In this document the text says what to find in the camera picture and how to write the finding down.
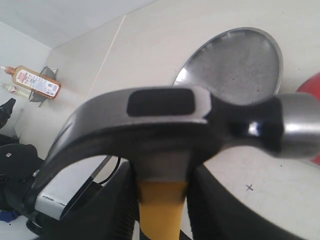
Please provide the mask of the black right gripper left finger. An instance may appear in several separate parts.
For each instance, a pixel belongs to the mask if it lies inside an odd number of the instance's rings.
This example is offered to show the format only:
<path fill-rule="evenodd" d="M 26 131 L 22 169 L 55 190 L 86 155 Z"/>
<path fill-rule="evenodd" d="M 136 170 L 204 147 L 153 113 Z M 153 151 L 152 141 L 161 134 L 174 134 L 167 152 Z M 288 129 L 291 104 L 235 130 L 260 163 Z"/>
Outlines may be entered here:
<path fill-rule="evenodd" d="M 81 161 L 46 160 L 26 194 L 26 207 L 34 212 L 40 192 L 64 168 Z M 61 219 L 45 227 L 41 240 L 130 240 L 138 219 L 135 162 L 126 160 L 106 185 L 89 185 Z"/>

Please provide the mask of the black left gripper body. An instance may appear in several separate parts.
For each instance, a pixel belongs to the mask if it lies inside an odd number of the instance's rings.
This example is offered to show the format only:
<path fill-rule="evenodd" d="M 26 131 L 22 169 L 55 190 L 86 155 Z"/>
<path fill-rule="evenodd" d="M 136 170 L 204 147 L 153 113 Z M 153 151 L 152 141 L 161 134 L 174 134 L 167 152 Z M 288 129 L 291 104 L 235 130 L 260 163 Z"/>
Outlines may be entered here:
<path fill-rule="evenodd" d="M 0 209 L 28 215 L 24 197 L 43 165 L 31 144 L 13 143 L 0 147 Z"/>

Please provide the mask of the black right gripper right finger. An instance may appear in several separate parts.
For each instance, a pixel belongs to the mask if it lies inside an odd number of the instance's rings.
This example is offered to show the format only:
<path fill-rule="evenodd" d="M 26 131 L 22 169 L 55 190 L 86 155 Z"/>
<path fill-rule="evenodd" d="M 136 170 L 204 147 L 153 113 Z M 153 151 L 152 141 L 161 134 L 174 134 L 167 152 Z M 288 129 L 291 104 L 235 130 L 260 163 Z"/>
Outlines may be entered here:
<path fill-rule="evenodd" d="M 300 239 L 245 206 L 204 165 L 194 170 L 186 198 L 195 240 Z"/>

